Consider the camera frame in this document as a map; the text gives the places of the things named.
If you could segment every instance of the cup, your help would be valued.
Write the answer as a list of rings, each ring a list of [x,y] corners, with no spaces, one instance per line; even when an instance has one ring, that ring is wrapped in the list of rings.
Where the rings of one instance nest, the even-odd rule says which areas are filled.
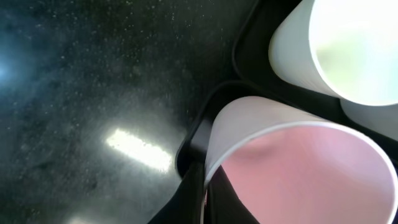
[[[341,100],[346,115],[366,128],[398,141],[398,105],[364,106]]]
[[[275,31],[272,69],[284,81],[361,105],[398,103],[395,0],[303,0]]]
[[[205,186],[220,166],[259,223],[390,224],[397,209],[396,171],[374,141],[266,98],[220,111]]]

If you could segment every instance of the pink cup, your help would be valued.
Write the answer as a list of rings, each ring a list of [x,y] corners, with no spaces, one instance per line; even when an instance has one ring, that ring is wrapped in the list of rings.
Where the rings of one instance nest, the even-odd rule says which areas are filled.
[[[260,223],[390,224],[397,209],[397,175],[375,142],[265,98],[217,116],[205,184],[220,165]]]

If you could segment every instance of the dark stone surface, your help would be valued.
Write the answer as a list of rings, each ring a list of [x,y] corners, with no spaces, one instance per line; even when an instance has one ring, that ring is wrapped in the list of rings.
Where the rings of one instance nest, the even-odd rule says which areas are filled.
[[[252,4],[1,0],[0,223],[147,223]]]

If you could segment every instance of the black countertop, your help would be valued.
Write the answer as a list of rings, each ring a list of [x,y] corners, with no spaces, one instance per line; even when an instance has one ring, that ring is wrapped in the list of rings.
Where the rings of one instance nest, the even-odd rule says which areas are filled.
[[[147,223],[253,3],[0,1],[0,223]]]

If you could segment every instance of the white cup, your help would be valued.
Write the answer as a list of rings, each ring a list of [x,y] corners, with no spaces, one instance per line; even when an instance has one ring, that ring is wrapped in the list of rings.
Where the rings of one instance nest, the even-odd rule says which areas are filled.
[[[341,107],[355,123],[398,141],[398,105],[364,106],[341,100]]]
[[[303,0],[269,46],[286,82],[358,104],[398,103],[398,1]]]
[[[205,186],[221,165],[260,223],[390,224],[397,209],[396,171],[374,141],[266,98],[220,111]]]

